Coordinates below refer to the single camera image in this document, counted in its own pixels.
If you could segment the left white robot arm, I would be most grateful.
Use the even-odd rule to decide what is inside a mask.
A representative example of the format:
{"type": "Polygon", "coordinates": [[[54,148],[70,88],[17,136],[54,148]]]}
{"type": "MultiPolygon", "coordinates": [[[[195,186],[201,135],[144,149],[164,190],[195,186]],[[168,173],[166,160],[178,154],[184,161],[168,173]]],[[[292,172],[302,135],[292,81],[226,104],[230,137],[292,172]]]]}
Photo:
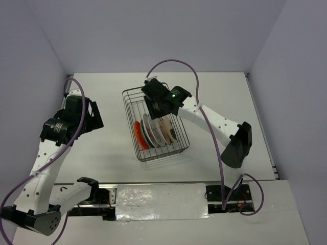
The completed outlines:
{"type": "Polygon", "coordinates": [[[82,97],[80,89],[66,95],[63,109],[48,119],[40,134],[39,151],[31,179],[13,205],[1,208],[1,218],[18,227],[46,236],[58,228],[61,218],[82,201],[99,200],[97,180],[80,177],[64,192],[52,196],[60,168],[79,135],[103,127],[96,102],[82,97]]]}

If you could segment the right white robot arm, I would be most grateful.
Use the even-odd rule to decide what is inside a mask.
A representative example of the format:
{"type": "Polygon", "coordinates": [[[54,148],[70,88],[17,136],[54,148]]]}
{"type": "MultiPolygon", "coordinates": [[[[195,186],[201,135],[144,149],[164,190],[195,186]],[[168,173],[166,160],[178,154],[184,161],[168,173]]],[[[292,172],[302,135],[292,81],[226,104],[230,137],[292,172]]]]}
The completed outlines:
{"type": "Polygon", "coordinates": [[[205,105],[201,105],[190,92],[180,86],[169,90],[156,78],[144,81],[141,88],[152,119],[174,114],[184,118],[203,130],[213,132],[215,138],[225,146],[222,162],[231,168],[241,168],[252,146],[252,127],[229,120],[205,105]]]}

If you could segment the plate with orange sunburst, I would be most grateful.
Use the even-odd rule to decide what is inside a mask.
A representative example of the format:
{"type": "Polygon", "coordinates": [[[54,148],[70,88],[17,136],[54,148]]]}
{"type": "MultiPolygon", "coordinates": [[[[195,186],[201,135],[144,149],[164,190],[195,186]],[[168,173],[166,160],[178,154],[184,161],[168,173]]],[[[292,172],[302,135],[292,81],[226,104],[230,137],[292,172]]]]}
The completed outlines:
{"type": "Polygon", "coordinates": [[[157,126],[161,136],[165,140],[166,144],[171,145],[172,142],[171,142],[170,138],[168,137],[167,130],[166,130],[166,125],[165,125],[164,120],[162,118],[158,118],[156,120],[156,126],[157,126]]]}

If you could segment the white plate grey lines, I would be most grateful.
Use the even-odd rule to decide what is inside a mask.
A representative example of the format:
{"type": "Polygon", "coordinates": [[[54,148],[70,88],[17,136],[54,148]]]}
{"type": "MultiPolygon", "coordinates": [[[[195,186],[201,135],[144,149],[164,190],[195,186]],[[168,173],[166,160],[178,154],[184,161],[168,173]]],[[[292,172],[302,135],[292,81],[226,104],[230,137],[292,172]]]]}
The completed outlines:
{"type": "Polygon", "coordinates": [[[152,120],[150,117],[149,117],[149,125],[150,125],[150,128],[151,128],[152,134],[155,137],[155,139],[158,142],[158,144],[161,147],[166,146],[166,142],[163,139],[163,137],[161,136],[161,134],[160,134],[160,132],[159,132],[157,126],[156,126],[156,121],[155,120],[152,120]]]}

